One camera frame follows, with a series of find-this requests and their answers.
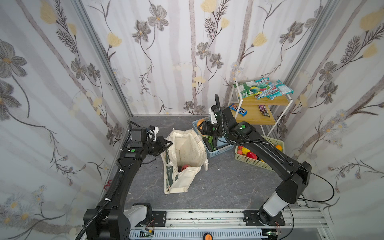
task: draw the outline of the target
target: black cable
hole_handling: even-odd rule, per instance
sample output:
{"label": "black cable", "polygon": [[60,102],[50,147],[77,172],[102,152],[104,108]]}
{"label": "black cable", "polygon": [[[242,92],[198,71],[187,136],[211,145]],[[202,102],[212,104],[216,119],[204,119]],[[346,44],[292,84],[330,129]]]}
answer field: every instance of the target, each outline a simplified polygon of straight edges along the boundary
{"label": "black cable", "polygon": [[283,238],[288,237],[288,236],[291,234],[293,228],[295,227],[295,218],[293,217],[292,210],[291,210],[291,208],[289,207],[289,205],[287,205],[287,207],[289,208],[289,210],[291,211],[291,214],[292,214],[292,228],[291,228],[291,231],[287,234],[287,236],[280,238],[280,240],[282,240]]}
{"label": "black cable", "polygon": [[[119,178],[116,182],[116,185],[115,187],[113,188],[113,190],[111,191],[111,193],[109,194],[109,198],[108,199],[112,199],[113,196],[115,195],[115,193],[117,192],[119,186],[120,186],[120,183],[122,181],[122,178],[123,178],[123,175],[124,175],[124,171],[120,171],[122,170],[122,167],[121,167],[121,164],[119,163],[119,161],[116,161],[116,165],[118,166],[119,168]],[[84,225],[84,227],[80,230],[79,234],[77,235],[77,237],[75,238],[75,240],[80,240],[81,237],[84,235],[84,233],[86,232],[87,228],[89,227],[89,225],[100,215],[100,213],[104,210],[104,208],[108,205],[108,203],[110,203],[111,201],[110,200],[105,200],[105,202],[99,207],[99,209],[97,210],[97,212],[95,213],[95,215],[93,215],[93,217]]]}
{"label": "black cable", "polygon": [[130,121],[128,121],[128,126],[129,126],[129,130],[128,130],[129,133],[128,133],[128,136],[127,136],[127,138],[125,139],[125,141],[124,141],[124,143],[122,145],[123,149],[126,148],[128,140],[129,140],[129,138],[131,137],[131,134],[132,134],[132,125],[131,125]]}
{"label": "black cable", "polygon": [[306,200],[306,201],[310,201],[310,202],[327,202],[327,201],[331,200],[335,196],[335,189],[333,188],[332,184],[330,182],[328,182],[327,179],[323,178],[322,176],[317,175],[316,173],[309,172],[309,171],[301,169],[301,168],[300,168],[300,170],[303,170],[304,172],[308,172],[310,174],[313,174],[313,175],[318,176],[319,178],[322,178],[323,180],[325,180],[332,187],[333,193],[332,193],[332,196],[329,199],[324,200],[324,201],[309,200],[309,199],[304,199],[304,198],[298,198],[298,199]]}
{"label": "black cable", "polygon": [[131,120],[129,122],[132,123],[133,125],[135,125],[136,127],[141,127],[139,124],[132,122]]}
{"label": "black cable", "polygon": [[152,160],[151,160],[151,161],[149,161],[149,162],[143,162],[142,164],[148,164],[148,163],[151,163],[151,162],[155,161],[155,160],[156,160],[156,158],[157,158],[157,156],[155,156],[155,159],[152,159]]}

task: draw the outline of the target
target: floral wallpaper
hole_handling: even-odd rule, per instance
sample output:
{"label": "floral wallpaper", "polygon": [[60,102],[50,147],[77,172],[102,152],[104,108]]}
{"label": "floral wallpaper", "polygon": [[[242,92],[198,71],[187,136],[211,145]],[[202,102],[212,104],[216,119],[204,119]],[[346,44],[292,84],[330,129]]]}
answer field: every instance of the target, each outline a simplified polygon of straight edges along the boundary
{"label": "floral wallpaper", "polygon": [[[290,84],[295,104],[278,126],[287,153],[333,184],[333,199],[311,205],[336,239],[382,239],[371,225],[384,213],[382,66],[384,4],[340,1]],[[324,200],[332,190],[313,176],[305,194]]]}
{"label": "floral wallpaper", "polygon": [[0,22],[2,238],[73,239],[127,117],[70,2],[2,1]]}
{"label": "floral wallpaper", "polygon": [[83,0],[134,114],[208,114],[234,80],[284,80],[326,1]]}

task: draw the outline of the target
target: gray floor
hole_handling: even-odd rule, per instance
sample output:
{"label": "gray floor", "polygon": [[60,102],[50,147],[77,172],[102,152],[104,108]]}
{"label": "gray floor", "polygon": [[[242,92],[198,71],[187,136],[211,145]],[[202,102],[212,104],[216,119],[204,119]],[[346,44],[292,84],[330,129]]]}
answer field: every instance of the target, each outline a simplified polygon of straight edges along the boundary
{"label": "gray floor", "polygon": [[[200,117],[133,117],[141,126],[159,127],[167,137],[172,129],[187,130]],[[259,208],[281,180],[276,173],[234,159],[234,150],[208,158],[209,170],[196,175],[188,192],[164,194],[164,170],[160,157],[142,165],[136,174],[125,208],[135,202],[150,202],[153,209],[250,209]],[[144,162],[153,159],[147,157]]]}

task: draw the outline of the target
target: shelf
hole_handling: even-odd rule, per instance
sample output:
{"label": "shelf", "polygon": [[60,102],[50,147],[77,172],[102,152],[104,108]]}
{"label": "shelf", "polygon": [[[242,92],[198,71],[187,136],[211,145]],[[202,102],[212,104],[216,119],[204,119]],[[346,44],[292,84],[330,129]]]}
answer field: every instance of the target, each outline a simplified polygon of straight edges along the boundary
{"label": "shelf", "polygon": [[[259,105],[255,104],[255,101],[252,101],[252,102],[243,101],[243,104],[241,107],[247,110],[247,114],[245,116],[238,114],[236,118],[236,121],[238,123],[242,121],[246,121],[252,125],[274,125],[276,123],[275,119],[272,116],[271,110],[267,105],[266,105],[266,109],[269,113],[270,118],[264,116],[260,112]],[[233,110],[231,111],[232,111],[232,115],[235,116],[236,111],[233,111]]]}
{"label": "shelf", "polygon": [[262,99],[255,99],[254,96],[250,96],[247,98],[243,98],[243,104],[245,103],[251,103],[256,105],[279,105],[279,106],[287,106],[290,101],[287,99],[286,95],[275,97],[273,100],[269,98],[262,98]]}

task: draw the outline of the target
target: yellow fruit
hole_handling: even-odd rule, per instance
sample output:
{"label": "yellow fruit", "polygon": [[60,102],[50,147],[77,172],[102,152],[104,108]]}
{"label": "yellow fruit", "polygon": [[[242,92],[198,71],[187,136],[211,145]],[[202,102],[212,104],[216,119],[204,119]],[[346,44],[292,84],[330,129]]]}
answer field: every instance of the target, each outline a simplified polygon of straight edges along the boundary
{"label": "yellow fruit", "polygon": [[243,147],[242,151],[243,151],[243,154],[247,155],[247,153],[249,153],[251,150]]}

